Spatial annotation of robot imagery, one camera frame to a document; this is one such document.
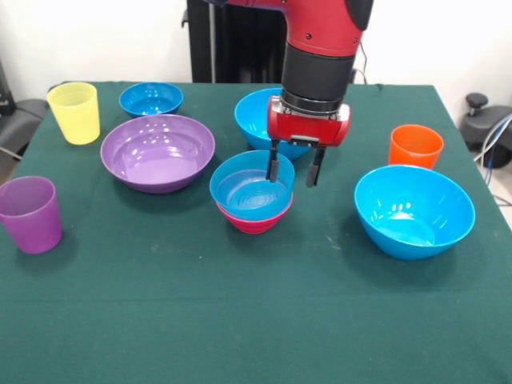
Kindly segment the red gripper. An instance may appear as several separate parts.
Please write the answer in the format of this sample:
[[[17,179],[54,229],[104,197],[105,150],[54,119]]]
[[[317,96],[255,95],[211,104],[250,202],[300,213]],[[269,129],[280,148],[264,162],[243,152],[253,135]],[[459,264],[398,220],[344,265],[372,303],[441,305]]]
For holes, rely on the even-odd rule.
[[[349,131],[350,118],[350,107],[347,104],[341,104],[333,114],[308,115],[285,107],[280,96],[271,96],[267,104],[267,133],[272,140],[266,179],[270,182],[277,180],[279,141],[306,142],[316,146],[306,186],[316,186],[326,146],[339,146],[342,143]]]

